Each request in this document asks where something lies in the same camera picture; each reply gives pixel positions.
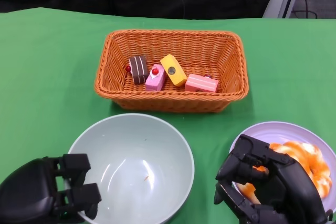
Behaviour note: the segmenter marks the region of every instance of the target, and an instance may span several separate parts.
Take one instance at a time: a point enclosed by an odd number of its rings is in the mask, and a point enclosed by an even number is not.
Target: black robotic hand
[[[0,185],[0,224],[81,223],[78,212],[94,219],[101,197],[97,184],[84,185],[90,163],[86,154],[35,159]],[[58,191],[56,177],[69,181]]]
[[[253,166],[264,166],[266,172]],[[240,224],[332,224],[333,212],[324,211],[322,200],[302,166],[269,144],[241,135],[216,176],[214,204],[222,201]],[[261,205],[251,204],[232,182],[251,183]]]

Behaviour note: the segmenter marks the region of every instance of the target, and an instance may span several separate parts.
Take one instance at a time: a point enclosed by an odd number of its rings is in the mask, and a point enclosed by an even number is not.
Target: green table
[[[193,189],[172,224],[238,223],[225,204],[213,205],[215,175],[248,126],[299,124],[336,150],[335,20],[186,21],[38,8],[0,14],[0,181],[31,159],[68,152],[98,120],[129,112],[93,90],[105,37],[125,28],[230,30],[245,47],[245,99],[218,114],[149,113],[174,125],[195,158]]]

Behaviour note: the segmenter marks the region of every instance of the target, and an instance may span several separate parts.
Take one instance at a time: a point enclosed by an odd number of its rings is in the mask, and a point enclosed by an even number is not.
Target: purple plate
[[[316,145],[321,150],[323,158],[330,169],[330,178],[333,183],[329,194],[322,199],[323,206],[326,211],[332,209],[333,212],[336,212],[336,155],[325,141],[303,127],[285,122],[258,123],[242,131],[239,136],[241,134],[246,134],[266,143],[283,144],[287,141],[298,141]],[[239,136],[232,143],[230,152],[234,148]]]

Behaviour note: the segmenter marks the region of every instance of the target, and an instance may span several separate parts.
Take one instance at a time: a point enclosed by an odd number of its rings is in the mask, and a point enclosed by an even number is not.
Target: light green bowl
[[[170,219],[191,190],[191,149],[176,128],[145,114],[106,118],[84,131],[69,153],[87,153],[85,184],[97,183],[102,202],[92,224],[157,224]]]

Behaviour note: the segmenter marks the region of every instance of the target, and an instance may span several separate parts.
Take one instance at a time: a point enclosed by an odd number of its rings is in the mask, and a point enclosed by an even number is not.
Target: wicker basket
[[[125,70],[132,56],[144,55],[151,68],[168,54],[175,56],[187,76],[210,74],[219,80],[217,93],[184,91],[168,77],[162,91],[145,91],[145,85],[135,85]],[[94,88],[129,110],[219,112],[248,92],[243,44],[227,31],[115,31],[105,41]]]

